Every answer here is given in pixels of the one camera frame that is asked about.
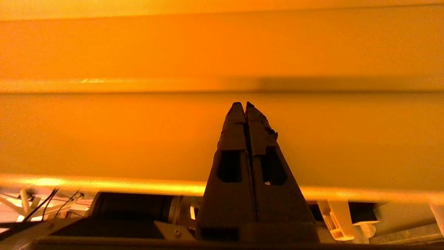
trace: black wire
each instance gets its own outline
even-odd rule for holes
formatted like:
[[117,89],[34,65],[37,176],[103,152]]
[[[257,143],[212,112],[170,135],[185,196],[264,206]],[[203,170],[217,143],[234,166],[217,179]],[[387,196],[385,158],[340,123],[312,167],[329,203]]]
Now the black wire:
[[79,215],[80,217],[84,217],[83,215],[81,215],[81,214],[78,214],[78,213],[74,213],[74,212],[72,212],[72,211],[69,211],[71,214],[75,214],[75,215]]
[[42,214],[42,220],[41,221],[43,221],[43,218],[45,218],[46,209],[48,208],[49,203],[52,201],[52,198],[56,195],[57,191],[59,191],[59,189],[55,190],[55,192],[52,194],[51,198],[49,198],[49,201],[46,203],[46,206],[43,209],[43,214]]
[[13,195],[9,195],[9,194],[1,194],[1,195],[4,195],[4,196],[6,196],[6,197],[10,197],[10,198],[14,198],[14,199],[17,199],[17,200],[20,200],[20,199],[21,199],[20,195],[19,195],[18,197],[15,197],[15,196],[13,196]]
[[69,198],[60,208],[59,208],[59,210],[57,210],[57,213],[55,214],[55,217],[54,218],[57,218],[57,215],[59,215],[59,212],[62,210],[62,208],[70,201],[70,200],[74,200],[73,198],[74,198],[74,196],[76,195],[76,194],[78,194],[79,193],[79,191],[80,190],[77,190],[77,192],[75,192],[72,196],[71,196],[71,198]]
[[15,197],[15,196],[9,195],[9,194],[1,194],[1,195],[8,196],[8,197],[14,198],[14,199],[20,199],[20,197]]
[[31,211],[24,219],[23,222],[27,221],[37,210],[39,210],[39,208],[41,206],[43,206],[43,204],[45,204],[53,194],[55,194],[57,192],[57,189],[54,189],[51,194],[42,202],[40,203],[33,211]]

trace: white plastic part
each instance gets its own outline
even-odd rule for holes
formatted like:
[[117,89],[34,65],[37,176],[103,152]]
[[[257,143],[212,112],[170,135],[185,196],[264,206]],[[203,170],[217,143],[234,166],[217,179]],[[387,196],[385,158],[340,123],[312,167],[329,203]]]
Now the white plastic part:
[[435,216],[436,223],[440,228],[441,234],[444,235],[444,206],[443,205],[434,205],[430,204],[430,209]]
[[367,238],[373,237],[376,233],[376,227],[372,223],[362,223],[359,226]]
[[318,201],[317,204],[325,224],[335,240],[348,241],[355,238],[347,201]]

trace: white plastic bracket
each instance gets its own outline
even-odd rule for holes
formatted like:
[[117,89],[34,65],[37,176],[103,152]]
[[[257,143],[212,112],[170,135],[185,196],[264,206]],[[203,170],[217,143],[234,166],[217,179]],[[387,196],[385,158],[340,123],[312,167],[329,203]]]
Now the white plastic bracket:
[[327,228],[337,241],[355,238],[347,201],[317,201]]

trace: screw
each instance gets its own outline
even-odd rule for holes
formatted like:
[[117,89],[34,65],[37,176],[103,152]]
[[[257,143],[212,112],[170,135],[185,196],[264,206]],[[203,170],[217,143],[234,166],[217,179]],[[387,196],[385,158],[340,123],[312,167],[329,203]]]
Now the screw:
[[176,238],[180,238],[180,231],[179,230],[174,230],[174,236],[176,237]]

